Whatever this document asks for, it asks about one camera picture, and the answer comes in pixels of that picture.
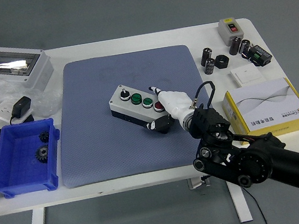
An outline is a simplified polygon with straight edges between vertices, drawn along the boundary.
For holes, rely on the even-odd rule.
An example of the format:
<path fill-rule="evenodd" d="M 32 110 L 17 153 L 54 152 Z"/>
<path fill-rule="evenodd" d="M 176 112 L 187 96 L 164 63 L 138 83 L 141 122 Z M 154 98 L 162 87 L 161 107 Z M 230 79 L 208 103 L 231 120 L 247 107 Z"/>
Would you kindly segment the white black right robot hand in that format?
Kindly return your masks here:
<path fill-rule="evenodd" d="M 149 90 L 157 95 L 158 101 L 162 104 L 167 114 L 147 123 L 146 128 L 166 133 L 174 124 L 174 121 L 178 120 L 182 129 L 188 131 L 196 107 L 187 93 L 164 91 L 153 86 L 149 87 Z"/>

